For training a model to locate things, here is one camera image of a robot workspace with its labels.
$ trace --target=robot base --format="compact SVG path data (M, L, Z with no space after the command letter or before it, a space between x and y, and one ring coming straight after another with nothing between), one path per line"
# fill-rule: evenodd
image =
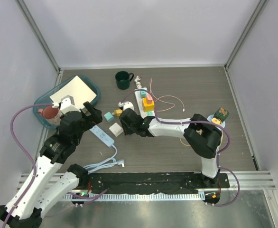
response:
M92 193L107 194L191 194L197 189L217 189L218 182L208 186L200 173L194 172L146 172L146 173L92 173ZM229 188L226 173L218 174L221 188Z

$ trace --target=yellow block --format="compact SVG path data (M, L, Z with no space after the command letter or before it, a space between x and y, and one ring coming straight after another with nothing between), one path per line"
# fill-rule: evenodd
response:
M155 109L155 103L154 103L154 101L152 101L152 103L148 104L148 103L147 103L147 98L144 97L144 98L142 99L142 107L143 107L143 111L144 111L145 113L147 113L147 112L153 111L153 110Z

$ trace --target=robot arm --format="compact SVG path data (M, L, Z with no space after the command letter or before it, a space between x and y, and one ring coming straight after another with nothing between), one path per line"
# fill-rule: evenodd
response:
M16 201L24 194L32 179L32 171L12 200L6 205L0 206L2 221L14 208L8 222L10 227L39 227L44 215L64 194L77 186L85 185L88 178L87 171L75 164L70 166L68 172L58 183L42 194L50 178L75 151L83 133L102 122L100 110L95 109L89 102L84 103L84 106L85 111L79 110L74 106L70 97L62 99L61 107L64 115L61 117L56 133L44 142L40 150L40 156L36 161L37 174L34 182L16 206Z
M136 133L141 137L172 136L180 137L188 141L193 150L201 156L202 178L206 184L216 184L219 169L216 164L222 132L215 126L203 123L188 123L188 121L207 121L202 115L194 114L192 118L184 120L160 119L147 116L144 119L132 109L125 109L119 117L124 133Z

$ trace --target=white block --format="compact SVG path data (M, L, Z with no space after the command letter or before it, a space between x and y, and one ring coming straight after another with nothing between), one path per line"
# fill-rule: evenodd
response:
M117 137L123 132L123 128L119 124L114 123L110 126L110 131Z

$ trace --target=dark green mug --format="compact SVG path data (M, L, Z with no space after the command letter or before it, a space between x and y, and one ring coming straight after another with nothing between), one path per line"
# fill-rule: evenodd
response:
M119 89L127 89L130 86L130 81L133 79L134 74L126 71L116 73L115 79Z

